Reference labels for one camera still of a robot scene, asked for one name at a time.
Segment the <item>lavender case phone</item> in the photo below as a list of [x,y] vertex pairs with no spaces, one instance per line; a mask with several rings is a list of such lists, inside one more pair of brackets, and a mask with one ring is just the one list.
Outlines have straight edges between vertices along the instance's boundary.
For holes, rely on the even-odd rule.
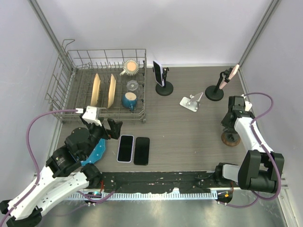
[[130,163],[133,156],[134,136],[121,135],[117,153],[117,161],[120,163]]

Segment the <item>wooden base phone stand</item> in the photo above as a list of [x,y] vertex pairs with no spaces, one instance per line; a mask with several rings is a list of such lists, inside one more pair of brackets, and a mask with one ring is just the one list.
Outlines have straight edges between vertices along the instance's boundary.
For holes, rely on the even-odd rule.
[[228,129],[224,129],[221,135],[222,142],[230,147],[235,147],[241,142],[241,138],[238,133],[232,132]]

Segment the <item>black phone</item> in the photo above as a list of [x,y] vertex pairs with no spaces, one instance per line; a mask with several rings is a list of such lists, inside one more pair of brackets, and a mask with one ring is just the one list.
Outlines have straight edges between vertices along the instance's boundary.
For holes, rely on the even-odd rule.
[[135,141],[134,164],[146,166],[149,163],[150,139],[147,137],[138,137]]

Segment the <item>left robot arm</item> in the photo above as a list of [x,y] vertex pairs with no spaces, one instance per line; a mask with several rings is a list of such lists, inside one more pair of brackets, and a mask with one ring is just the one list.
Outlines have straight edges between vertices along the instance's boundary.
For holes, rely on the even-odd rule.
[[97,188],[102,174],[93,163],[82,166],[101,139],[118,139],[122,122],[108,119],[106,129],[99,119],[82,119],[85,127],[74,129],[46,161],[36,179],[16,198],[0,203],[1,224],[35,227],[42,217],[69,195],[85,188]]

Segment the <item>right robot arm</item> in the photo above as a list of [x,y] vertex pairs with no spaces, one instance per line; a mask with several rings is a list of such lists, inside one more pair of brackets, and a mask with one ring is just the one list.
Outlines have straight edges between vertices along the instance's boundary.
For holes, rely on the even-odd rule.
[[224,187],[233,181],[243,190],[276,193],[281,185],[285,160],[264,141],[255,119],[254,114],[246,110],[244,97],[229,97],[228,112],[221,121],[224,127],[222,141],[228,146],[242,141],[247,153],[239,166],[219,163],[214,182]]

